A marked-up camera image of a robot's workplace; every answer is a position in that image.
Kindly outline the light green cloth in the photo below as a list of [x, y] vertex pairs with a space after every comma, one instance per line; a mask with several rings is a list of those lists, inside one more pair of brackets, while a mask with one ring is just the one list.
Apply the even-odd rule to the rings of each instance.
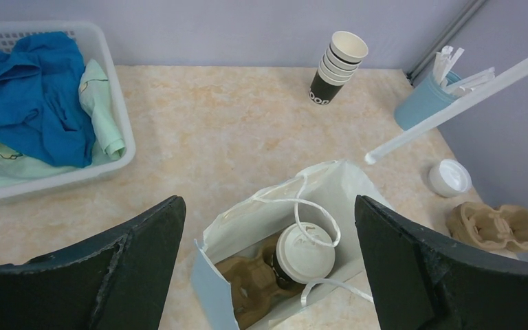
[[[119, 160], [125, 143], [111, 110], [111, 88], [107, 75], [91, 59], [80, 79], [79, 102], [90, 116], [96, 142], [92, 148], [92, 166]], [[72, 166], [51, 166], [39, 159], [22, 155], [0, 143], [0, 188], [75, 171]]]

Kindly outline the blue straw holder cup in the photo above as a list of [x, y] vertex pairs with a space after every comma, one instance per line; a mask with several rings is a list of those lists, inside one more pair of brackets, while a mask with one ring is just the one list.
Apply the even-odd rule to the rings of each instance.
[[458, 99], [458, 96], [446, 93], [431, 72], [396, 107], [394, 119], [401, 129], [407, 131]]

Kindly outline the blue cloth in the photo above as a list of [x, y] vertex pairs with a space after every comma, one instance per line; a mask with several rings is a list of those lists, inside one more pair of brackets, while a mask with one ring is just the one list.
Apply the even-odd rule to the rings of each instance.
[[78, 98], [83, 56], [63, 32], [0, 50], [0, 143], [51, 166], [84, 168], [96, 141]]

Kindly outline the light blue paper bag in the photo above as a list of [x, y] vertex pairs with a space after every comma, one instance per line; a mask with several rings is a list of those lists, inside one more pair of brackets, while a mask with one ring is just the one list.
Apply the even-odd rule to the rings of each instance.
[[355, 200], [366, 195], [384, 203], [369, 177], [354, 163], [334, 160], [310, 166], [294, 178], [264, 188], [221, 213], [203, 233], [191, 275], [192, 286], [213, 329], [240, 329], [234, 317], [231, 284], [215, 265], [231, 256], [256, 256], [259, 243], [303, 223], [324, 229], [335, 248], [329, 275], [305, 285], [301, 294], [278, 303], [248, 329], [271, 329], [316, 303], [365, 270], [355, 226]]

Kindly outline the single white straw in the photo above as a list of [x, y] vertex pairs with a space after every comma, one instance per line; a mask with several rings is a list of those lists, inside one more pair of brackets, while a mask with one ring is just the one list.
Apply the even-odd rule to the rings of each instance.
[[372, 151], [369, 151], [364, 157], [365, 162], [367, 164], [375, 164], [392, 151], [413, 141], [425, 132], [443, 124], [460, 113], [463, 113], [467, 109], [486, 100], [490, 96], [493, 96], [526, 76], [528, 76], [528, 58], [504, 71], [482, 87], [462, 98], [459, 98], [440, 112], [426, 118], [423, 122], [420, 122], [397, 137], [394, 137]]

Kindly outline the white plastic basket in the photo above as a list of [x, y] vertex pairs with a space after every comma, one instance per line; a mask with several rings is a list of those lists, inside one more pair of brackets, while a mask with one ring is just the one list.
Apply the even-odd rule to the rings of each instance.
[[98, 26], [0, 22], [0, 200], [110, 175], [134, 155]]

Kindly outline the brown pulp cup carrier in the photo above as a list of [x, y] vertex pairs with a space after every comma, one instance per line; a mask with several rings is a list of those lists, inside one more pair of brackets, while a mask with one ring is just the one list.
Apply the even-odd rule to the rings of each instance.
[[528, 209], [464, 202], [445, 221], [452, 238], [485, 251], [528, 252]]

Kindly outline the stack of plastic lids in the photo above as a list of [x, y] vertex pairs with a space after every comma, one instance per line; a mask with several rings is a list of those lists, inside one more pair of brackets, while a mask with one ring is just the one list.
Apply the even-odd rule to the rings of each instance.
[[467, 169], [456, 160], [443, 159], [428, 172], [428, 182], [434, 193], [446, 198], [456, 197], [472, 188]]

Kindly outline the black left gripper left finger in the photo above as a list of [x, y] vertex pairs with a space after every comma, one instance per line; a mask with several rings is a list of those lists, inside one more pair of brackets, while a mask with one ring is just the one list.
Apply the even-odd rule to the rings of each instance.
[[186, 204], [142, 214], [22, 265], [0, 265], [0, 329], [157, 329]]

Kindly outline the single black paper cup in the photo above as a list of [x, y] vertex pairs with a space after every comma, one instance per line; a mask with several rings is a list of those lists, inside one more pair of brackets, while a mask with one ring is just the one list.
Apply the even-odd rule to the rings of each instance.
[[285, 271], [278, 263], [276, 253], [273, 253], [273, 255], [270, 257], [270, 267], [272, 268], [272, 271], [275, 274], [276, 284], [279, 288], [290, 292], [292, 296], [302, 293], [305, 288], [305, 285], [302, 283], [297, 283], [285, 273]]

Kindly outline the white wrapped straws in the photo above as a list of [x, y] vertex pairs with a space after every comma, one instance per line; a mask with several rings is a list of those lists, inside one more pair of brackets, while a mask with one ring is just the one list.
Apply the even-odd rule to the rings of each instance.
[[491, 82], [495, 76], [495, 67], [484, 69], [475, 74], [462, 77], [454, 71], [464, 49], [445, 45], [434, 56], [434, 66], [431, 78], [435, 87], [443, 93], [460, 98], [473, 92], [475, 89]]

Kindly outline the brown pulp carrier piece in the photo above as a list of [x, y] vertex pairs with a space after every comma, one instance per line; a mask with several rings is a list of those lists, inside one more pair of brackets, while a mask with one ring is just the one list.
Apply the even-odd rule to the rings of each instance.
[[248, 329], [272, 307], [294, 296], [276, 284], [270, 257], [276, 251], [279, 234], [263, 239], [256, 256], [231, 256], [215, 265], [231, 284], [234, 317], [240, 329]]

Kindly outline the stack of paper cups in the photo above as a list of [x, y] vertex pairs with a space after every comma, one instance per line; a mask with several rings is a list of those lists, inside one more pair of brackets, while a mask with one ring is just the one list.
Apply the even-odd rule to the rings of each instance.
[[368, 53], [368, 45], [356, 34], [334, 32], [310, 84], [309, 99], [317, 105], [328, 105], [350, 81]]

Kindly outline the translucent plastic cup lid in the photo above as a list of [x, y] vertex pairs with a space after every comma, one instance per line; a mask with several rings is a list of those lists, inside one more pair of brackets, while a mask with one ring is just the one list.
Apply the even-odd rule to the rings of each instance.
[[324, 278], [333, 269], [335, 248], [323, 244], [329, 234], [319, 225], [304, 222], [301, 230], [295, 223], [284, 229], [276, 243], [275, 268], [281, 278], [300, 284]]

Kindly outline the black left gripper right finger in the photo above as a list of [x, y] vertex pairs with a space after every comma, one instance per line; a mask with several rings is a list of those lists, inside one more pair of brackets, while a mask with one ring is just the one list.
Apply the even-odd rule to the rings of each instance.
[[355, 225], [382, 329], [528, 329], [528, 262], [471, 247], [373, 198]]

